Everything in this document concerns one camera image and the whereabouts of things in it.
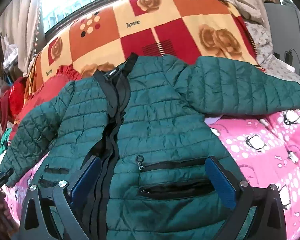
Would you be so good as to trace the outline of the person's left hand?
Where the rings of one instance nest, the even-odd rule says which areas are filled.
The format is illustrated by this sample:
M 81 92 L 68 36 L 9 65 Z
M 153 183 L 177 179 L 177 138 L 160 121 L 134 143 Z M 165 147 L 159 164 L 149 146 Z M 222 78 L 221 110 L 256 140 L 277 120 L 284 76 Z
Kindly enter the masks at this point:
M 13 219 L 5 197 L 6 195 L 0 191 L 0 239 L 11 239 L 19 230 L 19 225 Z

